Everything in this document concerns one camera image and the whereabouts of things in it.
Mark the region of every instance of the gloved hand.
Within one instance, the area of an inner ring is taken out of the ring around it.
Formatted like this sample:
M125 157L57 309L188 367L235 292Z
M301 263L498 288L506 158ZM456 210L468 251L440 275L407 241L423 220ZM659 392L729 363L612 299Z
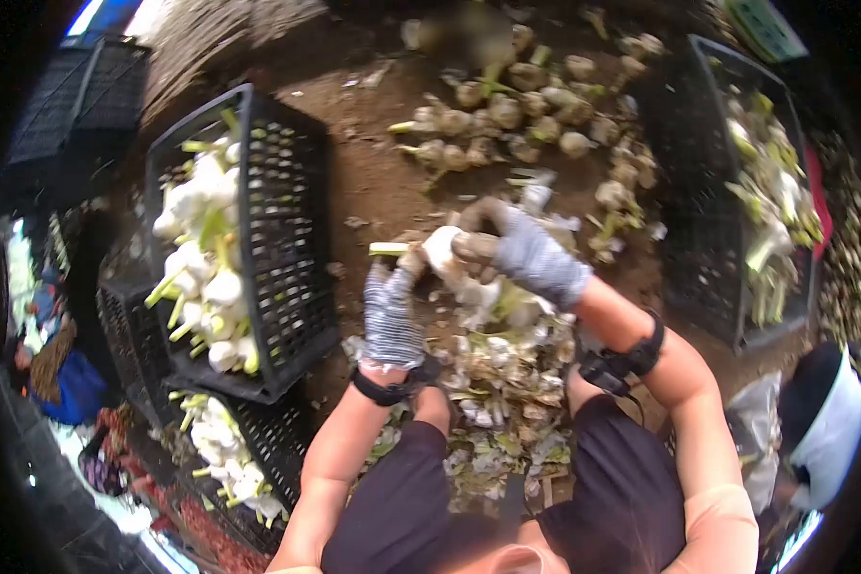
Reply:
M453 241L453 250L464 257L466 250L493 251L491 264L524 289L548 299L562 310L574 308L593 268L575 259L532 217L494 198L470 205L459 219L466 232L478 232L485 221L497 228L497 243L485 236L465 236L468 242Z
M398 259L394 271L380 257L370 267L364 286L366 346L361 367L410 370L424 362L427 329L415 319L411 295L424 266L420 252L410 251Z

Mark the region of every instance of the white shirt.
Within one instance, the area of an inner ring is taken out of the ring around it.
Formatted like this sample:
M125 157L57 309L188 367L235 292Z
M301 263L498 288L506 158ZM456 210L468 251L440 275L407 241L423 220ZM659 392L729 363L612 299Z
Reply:
M861 438L861 380L849 360L849 348L827 399L810 429L794 449L791 464L806 466L810 486L802 484L791 500L804 510L821 510L836 497L849 472Z

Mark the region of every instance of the plastic bag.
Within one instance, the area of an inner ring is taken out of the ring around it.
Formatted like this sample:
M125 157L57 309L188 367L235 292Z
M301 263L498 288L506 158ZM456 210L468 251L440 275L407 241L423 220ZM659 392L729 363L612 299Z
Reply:
M757 515L771 504L778 476L780 391L781 371L768 373L737 393L724 412L744 471L743 486Z

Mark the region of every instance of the black plastic crate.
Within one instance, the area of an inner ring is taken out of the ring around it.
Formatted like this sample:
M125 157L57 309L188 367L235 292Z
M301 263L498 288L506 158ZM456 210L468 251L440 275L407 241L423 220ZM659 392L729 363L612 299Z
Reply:
M177 375L168 377L166 383L173 388L206 393L223 403L239 425L253 461L274 487L272 494L292 512L300 499L303 461L316 434L314 411L302 388L292 389L276 404L263 405L199 389ZM244 504L228 509L226 501L217 496L221 487L219 481L210 476L192 477L192 470L205 466L205 460L195 456L192 463L179 470L179 481L185 488L213 502L217 507L214 514L218 517L218 525L228 523L230 530L227 532L239 533L239 540L259 552L274 554L284 535L283 523L275 520L269 530L258 523L255 511Z
M328 221L329 139L325 126L246 84L211 101L172 127L149 150L144 203L153 273L163 277L166 256L175 247L153 236L162 211L161 178L178 181L181 165L193 157L186 140L213 141L227 131L220 112L238 110L242 126L240 158L240 238L243 287L261 367L255 376L220 374L207 353L189 356L190 337L165 341L174 369L199 387L273 403L339 340L331 278ZM252 130L272 141L256 141ZM173 303L157 304L165 326Z
M61 210L102 195L137 135L149 48L61 46L16 124L0 213Z
M719 64L712 66L710 58ZM813 302L813 253L800 248L794 263L799 292L789 294L777 325L758 327L748 317L746 251L753 224L725 186L742 164L727 128L722 91L756 90L774 103L806 173L804 135L788 88L746 57L710 40L689 36L689 49L652 64L632 86L644 133L666 181L658 186L667 235L662 245L664 300L683 318L731 345L736 353L765 346L806 323ZM799 181L802 188L806 182Z
M144 305L152 289L149 276L100 278L96 303L115 370L128 399L153 426L161 429L176 416L162 382L172 368L159 319Z

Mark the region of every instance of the wrist strap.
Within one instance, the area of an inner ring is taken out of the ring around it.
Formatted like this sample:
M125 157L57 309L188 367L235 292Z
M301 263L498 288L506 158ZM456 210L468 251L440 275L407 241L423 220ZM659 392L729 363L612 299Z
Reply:
M649 339L641 339L635 343L627 353L607 349L600 353L591 350L581 353L578 345L576 361L580 363L579 372L585 380L613 395L626 397L629 394L629 386L625 378L629 374L644 376L651 372L660 357L666 329L659 315L652 309L647 312L654 318L654 332Z
M361 392L361 394L372 400L380 407L391 407L397 402L401 402L411 394L411 389L414 386L411 376L411 371L401 383L393 383L389 386L379 386L372 382L366 375L361 373L360 367L356 366L351 373L351 383Z

